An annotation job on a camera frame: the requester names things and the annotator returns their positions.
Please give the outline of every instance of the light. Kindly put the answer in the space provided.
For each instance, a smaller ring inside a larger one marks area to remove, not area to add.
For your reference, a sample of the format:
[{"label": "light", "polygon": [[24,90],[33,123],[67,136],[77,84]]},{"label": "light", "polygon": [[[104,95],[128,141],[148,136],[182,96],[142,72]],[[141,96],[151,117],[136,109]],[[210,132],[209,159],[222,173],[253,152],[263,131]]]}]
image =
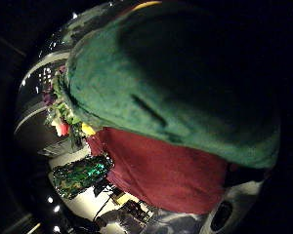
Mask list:
[{"label": "light", "polygon": [[60,232],[60,228],[59,228],[58,226],[55,226],[55,227],[53,228],[53,231],[54,231],[54,232]]},{"label": "light", "polygon": [[57,205],[57,206],[53,209],[53,211],[54,211],[55,213],[57,213],[59,210],[60,210],[60,206],[59,206],[59,205]]},{"label": "light", "polygon": [[40,227],[41,223],[39,222],[37,225],[35,225],[33,228],[31,228],[30,231],[27,232],[27,234],[32,234]]},{"label": "light", "polygon": [[48,197],[48,202],[49,203],[53,203],[53,198],[52,197]]}]

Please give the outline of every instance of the cable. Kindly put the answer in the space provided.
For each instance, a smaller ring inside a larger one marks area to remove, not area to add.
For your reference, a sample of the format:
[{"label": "cable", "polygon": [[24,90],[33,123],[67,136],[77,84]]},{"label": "cable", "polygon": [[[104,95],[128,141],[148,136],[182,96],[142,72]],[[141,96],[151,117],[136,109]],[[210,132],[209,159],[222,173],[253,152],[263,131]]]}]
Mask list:
[{"label": "cable", "polygon": [[106,204],[108,203],[108,201],[111,199],[111,197],[109,196],[108,199],[106,200],[106,202],[102,205],[102,207],[97,211],[94,220],[96,220],[96,217],[98,216],[98,214],[104,209],[104,207],[106,206]]}]

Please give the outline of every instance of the maroon shirt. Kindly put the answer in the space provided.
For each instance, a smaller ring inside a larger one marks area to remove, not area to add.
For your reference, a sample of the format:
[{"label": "maroon shirt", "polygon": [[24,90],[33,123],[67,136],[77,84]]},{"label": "maroon shirt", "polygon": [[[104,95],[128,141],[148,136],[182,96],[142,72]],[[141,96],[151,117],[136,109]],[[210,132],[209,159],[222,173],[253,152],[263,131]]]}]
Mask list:
[{"label": "maroon shirt", "polygon": [[207,214],[224,193],[227,162],[216,155],[112,128],[88,143],[93,155],[104,150],[113,159],[110,182],[156,207]]}]

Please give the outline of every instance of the fabric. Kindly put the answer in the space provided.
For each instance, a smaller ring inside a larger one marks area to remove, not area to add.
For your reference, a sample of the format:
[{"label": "fabric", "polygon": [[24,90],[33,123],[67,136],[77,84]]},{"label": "fabric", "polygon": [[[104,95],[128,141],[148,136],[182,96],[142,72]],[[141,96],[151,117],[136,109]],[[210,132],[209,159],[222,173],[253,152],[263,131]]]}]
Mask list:
[{"label": "fabric", "polygon": [[227,162],[216,155],[112,128],[88,143],[112,158],[110,182],[152,206],[203,215],[223,196]]},{"label": "fabric", "polygon": [[172,213],[159,209],[141,234],[197,234],[206,215]]},{"label": "fabric", "polygon": [[65,101],[94,128],[273,167],[279,118],[263,70],[265,44],[251,36],[238,23],[183,3],[136,10],[76,45]]},{"label": "fabric", "polygon": [[120,210],[109,211],[102,214],[100,218],[106,224],[119,224],[119,226],[121,226],[128,234],[138,234],[143,230],[134,218]]}]

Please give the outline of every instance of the yellow object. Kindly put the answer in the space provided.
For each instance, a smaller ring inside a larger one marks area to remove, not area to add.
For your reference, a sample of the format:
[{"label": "yellow object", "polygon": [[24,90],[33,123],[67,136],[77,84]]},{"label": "yellow object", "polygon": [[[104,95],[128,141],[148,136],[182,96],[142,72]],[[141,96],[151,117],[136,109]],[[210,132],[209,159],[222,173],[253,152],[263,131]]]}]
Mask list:
[{"label": "yellow object", "polygon": [[96,132],[86,123],[81,124],[81,131],[88,136],[94,135]]},{"label": "yellow object", "polygon": [[162,3],[162,2],[161,1],[149,1],[149,2],[145,2],[145,3],[139,4],[137,7],[135,7],[133,9],[133,11],[136,11],[136,10],[139,10],[141,8],[148,7],[148,6],[151,6],[151,5],[160,4],[160,3]]}]

